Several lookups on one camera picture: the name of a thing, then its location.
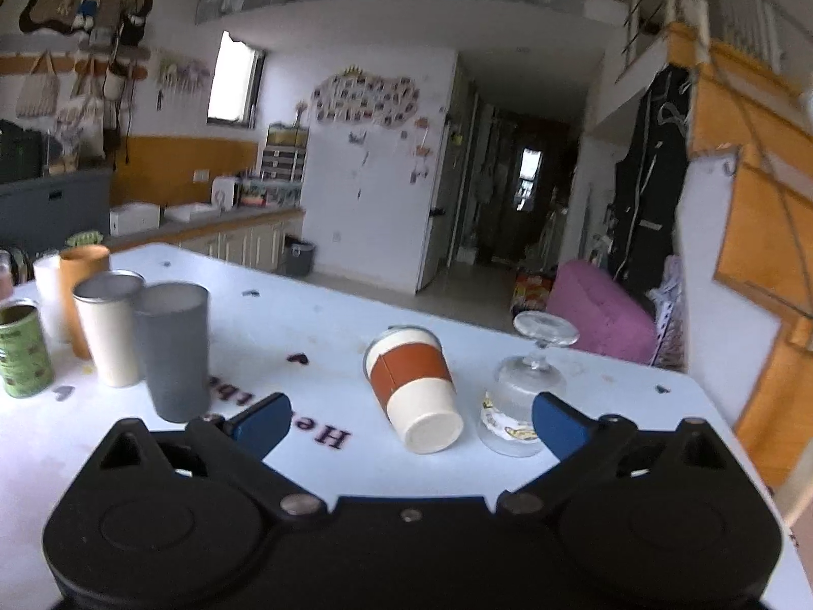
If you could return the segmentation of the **cream cup with brown sleeve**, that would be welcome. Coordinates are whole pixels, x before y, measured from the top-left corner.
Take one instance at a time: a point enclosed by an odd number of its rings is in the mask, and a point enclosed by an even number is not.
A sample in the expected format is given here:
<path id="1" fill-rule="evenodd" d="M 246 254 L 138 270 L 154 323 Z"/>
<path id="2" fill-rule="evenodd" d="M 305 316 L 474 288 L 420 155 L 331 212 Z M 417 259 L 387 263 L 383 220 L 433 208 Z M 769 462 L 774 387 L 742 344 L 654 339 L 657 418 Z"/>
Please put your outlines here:
<path id="1" fill-rule="evenodd" d="M 464 420 L 443 345 L 431 330 L 390 326 L 362 358 L 364 375 L 401 443 L 416 454 L 443 452 Z"/>

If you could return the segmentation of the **dark grey plastic cup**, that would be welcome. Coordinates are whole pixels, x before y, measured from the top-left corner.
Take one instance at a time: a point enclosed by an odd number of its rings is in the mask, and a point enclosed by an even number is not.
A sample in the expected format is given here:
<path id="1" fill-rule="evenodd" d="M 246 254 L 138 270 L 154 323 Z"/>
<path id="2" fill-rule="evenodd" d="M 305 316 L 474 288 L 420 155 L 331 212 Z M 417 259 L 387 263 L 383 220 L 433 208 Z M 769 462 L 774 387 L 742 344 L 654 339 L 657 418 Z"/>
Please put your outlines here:
<path id="1" fill-rule="evenodd" d="M 135 347 L 161 419 L 203 416 L 209 395 L 209 292 L 189 282 L 146 285 L 134 299 Z"/>

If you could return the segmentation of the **white cup with metal rim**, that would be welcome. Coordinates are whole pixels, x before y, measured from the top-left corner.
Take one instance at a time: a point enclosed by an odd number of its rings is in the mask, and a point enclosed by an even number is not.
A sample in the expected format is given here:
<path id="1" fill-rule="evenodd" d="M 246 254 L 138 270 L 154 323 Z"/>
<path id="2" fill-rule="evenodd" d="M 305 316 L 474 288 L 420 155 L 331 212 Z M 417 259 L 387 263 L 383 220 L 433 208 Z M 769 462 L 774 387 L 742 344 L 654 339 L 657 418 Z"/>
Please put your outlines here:
<path id="1" fill-rule="evenodd" d="M 73 289 L 84 338 L 103 386 L 131 387 L 142 380 L 132 303 L 143 287 L 145 280 L 136 272 L 110 270 Z"/>

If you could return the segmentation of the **small white cup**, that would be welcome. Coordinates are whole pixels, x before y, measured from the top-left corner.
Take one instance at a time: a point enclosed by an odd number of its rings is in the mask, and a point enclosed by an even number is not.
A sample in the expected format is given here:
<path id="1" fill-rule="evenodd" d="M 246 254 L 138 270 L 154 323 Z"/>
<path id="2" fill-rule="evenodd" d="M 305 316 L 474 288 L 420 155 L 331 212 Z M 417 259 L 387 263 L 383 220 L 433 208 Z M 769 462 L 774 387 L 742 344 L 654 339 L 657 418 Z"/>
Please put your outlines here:
<path id="1" fill-rule="evenodd" d="M 33 263 L 39 313 L 45 334 L 54 342 L 69 340 L 65 309 L 60 293 L 60 257 L 58 254 L 41 256 Z"/>

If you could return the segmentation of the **clear upturned stemmed glass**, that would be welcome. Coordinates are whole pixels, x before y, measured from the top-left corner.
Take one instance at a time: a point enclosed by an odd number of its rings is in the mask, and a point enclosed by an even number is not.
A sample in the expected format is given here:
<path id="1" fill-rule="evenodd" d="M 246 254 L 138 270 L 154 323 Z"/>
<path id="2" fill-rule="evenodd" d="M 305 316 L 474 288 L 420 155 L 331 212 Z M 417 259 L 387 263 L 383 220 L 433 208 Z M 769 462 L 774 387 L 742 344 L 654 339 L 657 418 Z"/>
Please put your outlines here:
<path id="1" fill-rule="evenodd" d="M 524 459 L 544 449 L 532 424 L 535 398 L 544 391 L 562 395 L 567 386 L 559 369 L 548 362 L 546 350 L 573 346 L 579 331 L 557 315 L 535 310 L 515 315 L 513 325 L 535 348 L 506 358 L 497 367 L 495 381 L 482 395 L 478 434 L 493 452 Z"/>

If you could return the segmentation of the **purple pouf seat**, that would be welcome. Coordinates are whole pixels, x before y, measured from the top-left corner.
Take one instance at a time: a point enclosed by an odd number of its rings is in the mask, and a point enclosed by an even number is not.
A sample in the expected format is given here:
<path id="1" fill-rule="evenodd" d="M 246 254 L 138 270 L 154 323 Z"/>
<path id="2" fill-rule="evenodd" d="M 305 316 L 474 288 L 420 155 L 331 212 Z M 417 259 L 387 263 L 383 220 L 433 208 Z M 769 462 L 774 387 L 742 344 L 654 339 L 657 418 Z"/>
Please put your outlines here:
<path id="1" fill-rule="evenodd" d="M 649 365 L 658 336 L 653 318 L 602 268 L 584 260 L 558 267 L 546 311 L 580 333 L 573 347 Z"/>

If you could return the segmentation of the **dark waste bin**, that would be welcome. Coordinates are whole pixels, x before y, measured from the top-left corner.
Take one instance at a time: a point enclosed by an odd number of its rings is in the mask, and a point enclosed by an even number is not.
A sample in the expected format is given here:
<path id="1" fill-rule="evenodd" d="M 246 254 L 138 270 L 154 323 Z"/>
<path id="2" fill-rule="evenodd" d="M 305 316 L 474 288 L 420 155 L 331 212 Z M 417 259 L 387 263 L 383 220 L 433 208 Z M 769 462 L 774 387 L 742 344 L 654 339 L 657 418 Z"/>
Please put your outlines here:
<path id="1" fill-rule="evenodd" d="M 280 270 L 285 277 L 304 278 L 313 271 L 316 245 L 287 235 L 284 239 Z"/>

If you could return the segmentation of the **green labelled tin can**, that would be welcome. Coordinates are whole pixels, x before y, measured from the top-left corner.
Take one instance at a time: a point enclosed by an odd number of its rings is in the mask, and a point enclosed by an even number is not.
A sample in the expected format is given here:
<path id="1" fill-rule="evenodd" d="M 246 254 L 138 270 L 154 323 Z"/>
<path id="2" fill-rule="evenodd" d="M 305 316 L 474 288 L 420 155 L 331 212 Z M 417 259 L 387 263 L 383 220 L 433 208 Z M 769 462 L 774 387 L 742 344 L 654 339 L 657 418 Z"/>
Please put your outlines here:
<path id="1" fill-rule="evenodd" d="M 39 310 L 30 300 L 12 300 L 2 305 L 0 326 L 2 381 L 12 398 L 29 398 L 54 381 Z"/>

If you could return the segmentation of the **white small appliance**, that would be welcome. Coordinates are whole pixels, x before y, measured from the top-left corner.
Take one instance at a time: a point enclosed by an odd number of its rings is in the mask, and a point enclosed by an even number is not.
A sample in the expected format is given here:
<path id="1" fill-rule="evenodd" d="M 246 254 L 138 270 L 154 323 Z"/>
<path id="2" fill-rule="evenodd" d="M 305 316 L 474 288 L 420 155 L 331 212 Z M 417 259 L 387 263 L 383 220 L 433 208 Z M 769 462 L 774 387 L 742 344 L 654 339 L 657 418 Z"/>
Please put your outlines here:
<path id="1" fill-rule="evenodd" d="M 232 211 L 240 201 L 240 179 L 217 176 L 211 185 L 211 204 L 221 211 Z"/>

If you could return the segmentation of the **white box on counter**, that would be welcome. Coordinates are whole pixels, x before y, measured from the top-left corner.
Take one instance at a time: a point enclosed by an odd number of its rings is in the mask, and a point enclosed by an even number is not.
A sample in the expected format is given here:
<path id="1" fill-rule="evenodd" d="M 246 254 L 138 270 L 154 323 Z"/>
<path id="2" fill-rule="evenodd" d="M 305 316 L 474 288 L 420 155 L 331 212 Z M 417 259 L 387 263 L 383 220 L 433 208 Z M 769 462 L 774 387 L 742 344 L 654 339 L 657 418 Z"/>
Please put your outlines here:
<path id="1" fill-rule="evenodd" d="M 128 202 L 113 206 L 109 221 L 110 234 L 114 237 L 143 233 L 160 227 L 161 209 L 150 202 Z"/>

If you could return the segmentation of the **black hanging coat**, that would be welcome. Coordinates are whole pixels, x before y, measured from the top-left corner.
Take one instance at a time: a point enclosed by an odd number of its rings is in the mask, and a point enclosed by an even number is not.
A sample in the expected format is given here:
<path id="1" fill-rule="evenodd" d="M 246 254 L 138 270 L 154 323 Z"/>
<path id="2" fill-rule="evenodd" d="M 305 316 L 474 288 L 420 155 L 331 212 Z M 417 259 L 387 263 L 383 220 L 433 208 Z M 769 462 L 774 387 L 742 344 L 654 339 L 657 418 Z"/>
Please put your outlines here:
<path id="1" fill-rule="evenodd" d="M 629 151 L 616 164 L 608 270 L 631 293 L 660 285 L 672 254 L 675 211 L 687 170 L 689 70 L 668 65 L 639 101 Z"/>

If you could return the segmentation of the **small drawer organiser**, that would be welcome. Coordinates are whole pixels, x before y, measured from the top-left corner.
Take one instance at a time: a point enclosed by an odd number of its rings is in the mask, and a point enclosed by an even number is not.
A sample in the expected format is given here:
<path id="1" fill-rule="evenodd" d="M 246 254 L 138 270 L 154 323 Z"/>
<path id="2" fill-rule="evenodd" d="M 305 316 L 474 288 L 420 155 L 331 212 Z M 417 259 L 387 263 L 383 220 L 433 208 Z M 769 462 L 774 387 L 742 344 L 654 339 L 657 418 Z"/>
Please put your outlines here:
<path id="1" fill-rule="evenodd" d="M 303 180 L 307 156 L 308 129 L 301 126 L 270 124 L 262 151 L 261 177 L 299 183 Z"/>

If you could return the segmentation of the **clear glass with pink drink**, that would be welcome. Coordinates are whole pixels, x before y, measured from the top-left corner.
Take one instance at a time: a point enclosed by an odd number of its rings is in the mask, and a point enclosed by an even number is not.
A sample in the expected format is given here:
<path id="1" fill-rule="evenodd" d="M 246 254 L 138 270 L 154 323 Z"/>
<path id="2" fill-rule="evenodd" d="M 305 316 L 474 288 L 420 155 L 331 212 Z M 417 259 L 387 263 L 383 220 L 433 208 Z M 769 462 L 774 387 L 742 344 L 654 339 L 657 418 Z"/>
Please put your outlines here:
<path id="1" fill-rule="evenodd" d="M 7 251 L 0 251 L 0 300 L 10 299 L 14 285 L 11 256 Z"/>

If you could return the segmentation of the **cloud shaped photo board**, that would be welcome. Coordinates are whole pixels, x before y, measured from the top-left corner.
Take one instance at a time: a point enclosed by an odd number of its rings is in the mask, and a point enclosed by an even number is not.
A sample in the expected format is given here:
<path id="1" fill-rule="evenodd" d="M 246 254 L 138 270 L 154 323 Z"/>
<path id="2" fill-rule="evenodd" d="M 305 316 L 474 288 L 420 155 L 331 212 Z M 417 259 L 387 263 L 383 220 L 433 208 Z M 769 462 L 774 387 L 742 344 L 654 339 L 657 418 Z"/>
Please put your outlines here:
<path id="1" fill-rule="evenodd" d="M 398 128 L 418 113 L 420 89 L 410 77 L 383 77 L 352 66 L 317 84 L 311 93 L 320 124 Z"/>

